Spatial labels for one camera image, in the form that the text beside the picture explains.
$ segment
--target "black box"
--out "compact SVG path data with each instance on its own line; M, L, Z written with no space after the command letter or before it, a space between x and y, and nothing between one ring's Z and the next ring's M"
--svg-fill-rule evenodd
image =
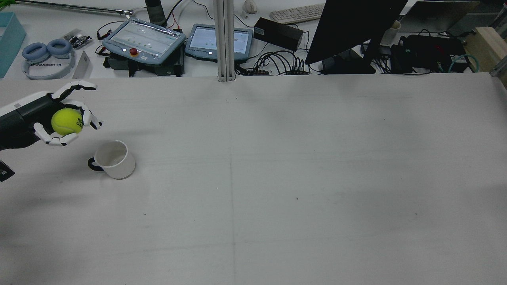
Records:
M175 50L162 64L159 65L140 63L114 53L109 55L107 62L114 70L129 70L130 63L136 70L144 69L151 73L155 73L157 76L176 75L177 77L180 77L182 74L185 74L184 50L185 46L181 45L179 49Z
M265 18L259 18L253 28L253 38L296 51L303 31Z

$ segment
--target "tablet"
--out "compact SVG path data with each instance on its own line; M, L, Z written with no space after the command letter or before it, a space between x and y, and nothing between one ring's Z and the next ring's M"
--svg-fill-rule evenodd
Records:
M246 61L254 32L234 28L234 61ZM217 61L215 26L195 24L192 27L185 53L197 59Z
M185 41L183 33L130 18L102 41L112 53L146 63L162 64Z

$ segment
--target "robotic hand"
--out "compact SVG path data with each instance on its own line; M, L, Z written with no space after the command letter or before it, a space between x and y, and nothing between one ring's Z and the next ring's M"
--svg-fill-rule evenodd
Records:
M53 114L63 108L72 108L81 112L83 125L99 129L102 122L92 114L88 107L79 101L67 99L74 90L96 90L97 86L86 81L67 83L54 93L41 91L26 96L14 103L0 108L0 151L21 149L31 146L38 140L51 146L66 146L78 135L71 133L62 137L52 136ZM0 182L14 174L6 164L0 161Z

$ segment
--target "black mug handle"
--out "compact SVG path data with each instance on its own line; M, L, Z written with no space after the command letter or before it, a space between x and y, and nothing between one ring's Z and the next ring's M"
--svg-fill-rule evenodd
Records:
M88 159L88 167L93 170L93 171L104 171L104 168L100 167L100 166L97 166L97 165L94 165L93 163L95 162L95 158L92 157L90 159Z

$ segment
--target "yellow tennis ball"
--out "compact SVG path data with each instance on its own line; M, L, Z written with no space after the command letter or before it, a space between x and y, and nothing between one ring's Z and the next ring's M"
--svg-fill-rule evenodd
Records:
M64 108L53 115L51 126L55 132L61 135L79 133L83 129L83 116L77 110Z

